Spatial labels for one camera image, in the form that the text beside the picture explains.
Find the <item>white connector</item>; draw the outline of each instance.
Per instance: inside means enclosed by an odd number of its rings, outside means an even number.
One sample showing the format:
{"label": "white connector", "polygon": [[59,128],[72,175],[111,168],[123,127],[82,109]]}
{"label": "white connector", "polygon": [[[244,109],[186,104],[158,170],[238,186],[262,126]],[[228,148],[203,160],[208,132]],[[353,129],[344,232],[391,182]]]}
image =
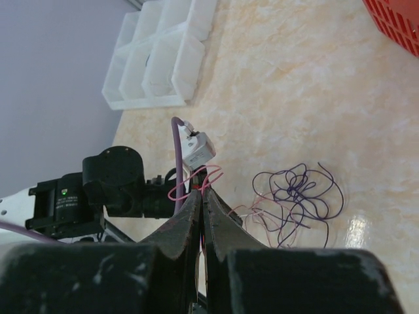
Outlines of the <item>white connector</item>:
{"label": "white connector", "polygon": [[209,139],[209,137],[203,133],[197,133],[192,135],[193,126],[188,123],[183,131],[185,133],[190,132],[188,137],[182,140],[182,156],[183,164],[190,171],[198,169],[198,167],[209,162],[212,158],[215,157],[214,145]]}
{"label": "white connector", "polygon": [[179,127],[179,130],[189,137],[194,131],[194,126],[189,121],[185,120],[183,121],[183,125]]}

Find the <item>white plastic organizer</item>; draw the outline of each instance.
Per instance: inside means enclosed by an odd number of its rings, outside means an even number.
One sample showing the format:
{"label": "white plastic organizer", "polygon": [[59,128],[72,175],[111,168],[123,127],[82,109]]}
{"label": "white plastic organizer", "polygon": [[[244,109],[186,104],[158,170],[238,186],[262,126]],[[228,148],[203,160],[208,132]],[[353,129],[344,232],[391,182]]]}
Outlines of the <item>white plastic organizer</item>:
{"label": "white plastic organizer", "polygon": [[102,94],[113,110],[186,105],[217,0],[158,0],[126,14]]}

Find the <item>beige marble surface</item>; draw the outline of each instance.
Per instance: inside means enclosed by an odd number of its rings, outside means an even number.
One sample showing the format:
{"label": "beige marble surface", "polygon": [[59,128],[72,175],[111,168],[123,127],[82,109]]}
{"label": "beige marble surface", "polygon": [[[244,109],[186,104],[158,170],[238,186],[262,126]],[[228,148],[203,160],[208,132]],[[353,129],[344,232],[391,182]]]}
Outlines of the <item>beige marble surface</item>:
{"label": "beige marble surface", "polygon": [[[347,199],[329,246],[372,251],[417,313],[419,60],[378,32],[361,0],[219,0],[205,46],[190,105],[125,112],[115,145],[138,150],[148,178],[165,174],[170,118],[191,121],[215,145],[225,175],[214,188],[232,207],[252,204],[256,173],[321,161]],[[161,223],[117,221],[136,239]],[[320,247],[324,232],[296,245]]]}

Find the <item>tangled purple wire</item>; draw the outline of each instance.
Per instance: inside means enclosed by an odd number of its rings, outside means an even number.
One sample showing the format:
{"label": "tangled purple wire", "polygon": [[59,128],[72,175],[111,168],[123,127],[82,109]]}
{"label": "tangled purple wire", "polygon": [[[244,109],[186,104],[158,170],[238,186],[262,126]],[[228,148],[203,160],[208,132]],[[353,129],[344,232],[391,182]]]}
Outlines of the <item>tangled purple wire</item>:
{"label": "tangled purple wire", "polygon": [[[324,223],[326,225],[326,238],[325,243],[323,247],[327,246],[327,243],[329,241],[329,223],[328,220],[331,220],[333,218],[338,217],[343,208],[344,208],[344,195],[342,193],[342,190],[340,189],[339,185],[335,182],[335,178],[332,176],[332,174],[324,168],[320,163],[318,163],[320,168],[325,171],[322,172],[320,170],[315,169],[308,169],[307,165],[304,163],[298,164],[295,167],[292,167],[291,169],[287,170],[281,170],[275,173],[263,171],[253,178],[252,180],[252,187],[255,193],[263,197],[263,195],[259,194],[256,191],[255,188],[255,180],[261,176],[269,174],[269,188],[270,192],[272,193],[273,200],[280,205],[281,207],[281,214],[280,216],[274,215],[266,210],[264,210],[265,213],[269,214],[270,216],[278,219],[280,221],[279,228],[270,229],[268,227],[268,224],[266,223],[265,218],[263,216],[260,216],[260,218],[263,221],[264,227],[269,232],[278,232],[277,241],[278,241],[278,247],[282,247],[284,242],[287,241],[287,239],[294,234],[294,232],[297,232],[297,228],[303,227],[310,229],[310,226],[307,225],[306,220],[316,220]],[[307,195],[310,190],[312,190],[315,186],[318,185],[316,181],[309,181],[309,174],[311,173],[317,173],[320,174],[322,177],[326,178],[328,181],[330,181],[330,185],[322,190],[321,192],[317,192],[315,195]],[[278,177],[283,177],[283,180],[285,184],[278,183]],[[329,205],[325,200],[323,200],[321,197],[324,197],[326,193],[328,193],[333,188],[336,188],[340,194],[341,203],[338,211],[335,214],[331,213],[331,209],[329,208]],[[292,204],[292,206],[288,206],[290,209],[290,212],[284,214],[284,210],[282,207],[282,204],[286,203]],[[325,212],[323,215],[320,214],[319,208],[323,207],[325,209]],[[293,228],[285,237],[280,239],[280,235],[283,232],[284,227],[288,224],[296,224],[295,228]]]}

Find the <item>purple wire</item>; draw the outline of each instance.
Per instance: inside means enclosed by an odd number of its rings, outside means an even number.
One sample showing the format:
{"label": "purple wire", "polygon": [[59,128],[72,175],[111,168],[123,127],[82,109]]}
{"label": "purple wire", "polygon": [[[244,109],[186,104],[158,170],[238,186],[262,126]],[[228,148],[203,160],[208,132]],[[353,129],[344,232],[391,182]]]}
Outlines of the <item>purple wire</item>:
{"label": "purple wire", "polygon": [[[272,194],[273,200],[275,202],[277,202],[278,205],[281,206],[281,217],[277,217],[271,213],[269,213],[268,211],[264,211],[265,213],[268,213],[269,215],[277,218],[278,220],[281,221],[281,226],[279,228],[273,229],[273,230],[269,230],[266,221],[262,218],[262,221],[264,223],[265,228],[267,229],[268,232],[276,232],[276,231],[280,231],[278,232],[277,235],[277,240],[278,240],[278,247],[282,247],[283,243],[289,238],[291,237],[291,235],[297,231],[297,228],[302,226],[305,228],[310,229],[309,226],[303,224],[303,220],[304,219],[312,219],[312,220],[316,220],[316,221],[320,221],[322,223],[324,223],[326,225],[326,239],[325,239],[325,243],[324,243],[324,248],[326,248],[328,242],[329,242],[329,224],[328,224],[328,220],[336,218],[337,216],[339,216],[339,214],[342,212],[343,208],[344,208],[344,204],[345,204],[345,199],[344,199],[344,195],[342,190],[340,189],[339,185],[336,183],[335,178],[332,176],[332,174],[326,169],[324,168],[319,162],[318,165],[320,166],[320,168],[322,168],[322,170],[324,170],[326,173],[319,171],[319,170],[315,170],[315,169],[308,169],[307,165],[304,163],[298,164],[295,167],[292,167],[291,169],[288,170],[281,170],[275,173],[271,173],[268,171],[263,171],[260,172],[258,174],[256,174],[256,176],[253,178],[252,180],[252,187],[253,187],[253,191],[259,195],[260,195],[256,188],[255,188],[255,180],[259,175],[263,175],[263,174],[269,174],[269,187],[270,187],[270,193]],[[307,191],[313,189],[316,185],[317,182],[315,181],[310,181],[309,182],[309,174],[310,173],[317,173],[323,177],[325,177],[326,179],[328,179],[330,181],[330,185],[323,190],[321,193],[316,194],[316,195],[311,195],[308,196],[306,195]],[[275,176],[280,176],[283,175],[283,177],[285,178],[286,184],[284,183],[285,186],[280,186],[278,183],[276,183],[274,179]],[[341,205],[339,210],[337,211],[336,214],[334,215],[330,215],[330,208],[329,205],[327,204],[326,201],[324,201],[323,199],[320,198],[320,196],[323,196],[324,194],[326,194],[328,191],[330,191],[330,189],[332,189],[333,187],[336,187],[340,197],[341,197]],[[299,221],[295,220],[292,216],[291,213],[287,215],[286,219],[284,219],[283,217],[283,208],[280,202],[288,202],[288,203],[292,203],[293,206],[291,207],[290,212],[292,213],[293,216],[301,216],[301,219]],[[324,206],[324,208],[326,209],[326,214],[325,215],[321,215],[319,213],[319,208],[321,208],[321,206]],[[300,207],[301,212],[300,213],[296,213],[295,209],[297,209],[298,207]],[[287,223],[292,223],[294,222],[295,224],[297,224],[296,228],[294,228],[291,232],[289,232],[283,239],[280,240],[280,235],[281,235],[281,230],[283,229],[283,227],[287,224]]]}
{"label": "purple wire", "polygon": [[31,237],[32,239],[42,241],[45,243],[59,243],[57,240],[46,237],[45,235],[38,234],[34,231],[26,230],[24,227],[17,226],[15,224],[9,224],[8,222],[0,221],[0,229],[16,232],[23,236]]}
{"label": "purple wire", "polygon": [[185,124],[183,121],[174,116],[172,118],[172,133],[173,133],[173,141],[175,143],[175,160],[176,160],[176,199],[175,202],[175,212],[174,215],[176,215],[178,212],[180,212],[183,201],[180,200],[180,198],[183,196],[183,159],[182,159],[182,146],[181,146],[181,137],[179,135],[179,128],[178,126],[184,126]]}

